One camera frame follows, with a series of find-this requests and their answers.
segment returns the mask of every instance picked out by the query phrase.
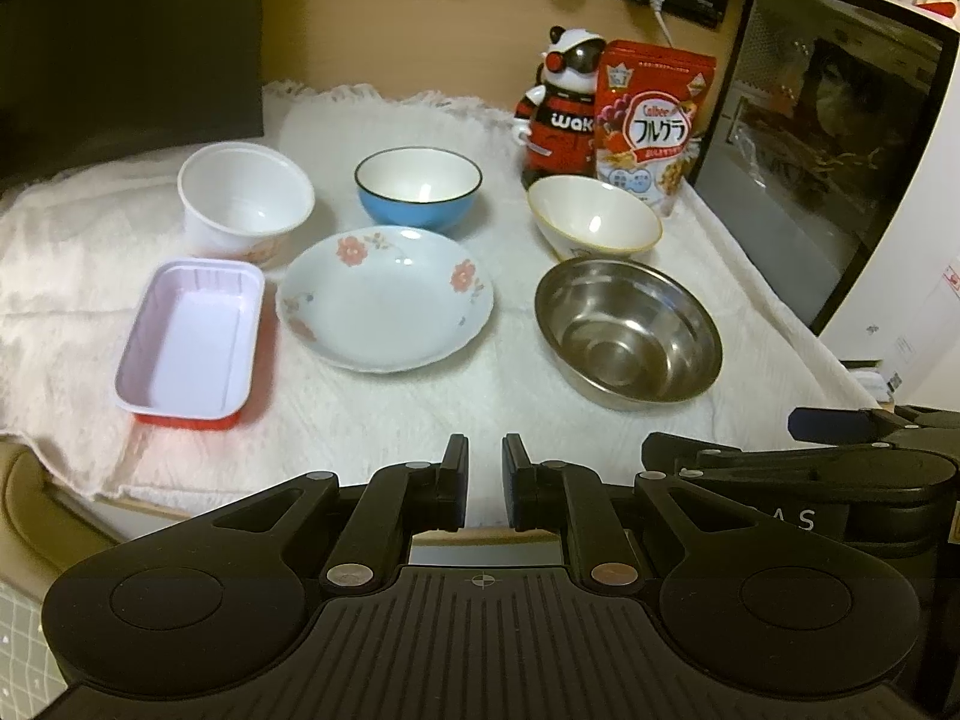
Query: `cereal bag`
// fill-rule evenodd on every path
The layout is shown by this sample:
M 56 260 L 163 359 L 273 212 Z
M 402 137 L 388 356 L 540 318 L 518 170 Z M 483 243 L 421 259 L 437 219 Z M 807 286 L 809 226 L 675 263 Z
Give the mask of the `cereal bag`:
M 696 159 L 693 119 L 707 96 L 712 56 L 614 40 L 600 60 L 594 116 L 597 177 L 673 210 Z

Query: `white cloth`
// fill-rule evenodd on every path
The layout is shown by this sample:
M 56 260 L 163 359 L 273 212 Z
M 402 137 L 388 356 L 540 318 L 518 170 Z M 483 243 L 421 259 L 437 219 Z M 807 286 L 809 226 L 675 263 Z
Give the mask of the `white cloth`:
M 486 266 L 496 307 L 485 331 L 437 365 L 376 376 L 335 370 L 278 330 L 268 293 L 253 394 L 241 423 L 189 432 L 134 423 L 112 378 L 152 271 L 183 255 L 176 170 L 190 149 L 92 167 L 0 206 L 0 429 L 31 436 L 77 493 L 128 495 L 196 514 L 311 469 L 341 484 L 387 464 L 436 460 L 470 438 L 472 525 L 505 520 L 500 439 L 522 435 L 535 460 L 587 464 L 630 484 L 651 431 L 746 449 L 795 446 L 795 406 L 875 401 L 771 292 L 693 190 L 685 189 L 651 264 L 685 284 L 720 329 L 724 366 L 704 395 L 637 413 L 604 410 L 560 378 L 539 342 L 533 295 L 554 264 L 520 186 L 510 115 L 478 100 L 383 100 L 368 87 L 265 93 L 266 142 L 301 165 L 317 210 L 296 248 L 366 226 L 352 172 L 389 146 L 454 149 L 483 169 L 482 196 L 453 231 Z M 282 269 L 270 271 L 277 279 Z

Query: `metal bolt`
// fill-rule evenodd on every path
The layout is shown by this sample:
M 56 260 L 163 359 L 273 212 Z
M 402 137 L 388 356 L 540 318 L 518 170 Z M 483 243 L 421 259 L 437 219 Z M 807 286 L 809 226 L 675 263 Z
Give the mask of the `metal bolt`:
M 590 572 L 594 581 L 606 584 L 608 587 L 625 587 L 640 579 L 640 574 L 632 565 L 623 562 L 602 562 L 595 565 Z
M 342 562 L 326 572 L 326 580 L 338 587 L 362 587 L 371 579 L 373 570 L 359 562 Z

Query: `white plate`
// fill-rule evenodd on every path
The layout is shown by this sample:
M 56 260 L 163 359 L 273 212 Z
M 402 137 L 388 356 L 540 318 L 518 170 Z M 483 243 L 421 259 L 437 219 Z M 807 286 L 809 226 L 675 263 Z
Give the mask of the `white plate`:
M 331 236 L 296 258 L 277 317 L 330 365 L 392 373 L 466 346 L 490 318 L 493 285 L 457 242 L 406 227 Z

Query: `beige wall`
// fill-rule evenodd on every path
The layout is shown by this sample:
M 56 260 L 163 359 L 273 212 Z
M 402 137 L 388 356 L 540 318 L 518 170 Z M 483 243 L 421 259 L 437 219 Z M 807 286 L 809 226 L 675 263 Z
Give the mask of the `beige wall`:
M 741 1 L 717 32 L 667 16 L 678 46 L 716 56 L 721 73 Z M 368 82 L 389 97 L 438 89 L 512 109 L 554 23 L 658 40 L 649 8 L 623 0 L 264 0 L 264 76 L 317 89 Z

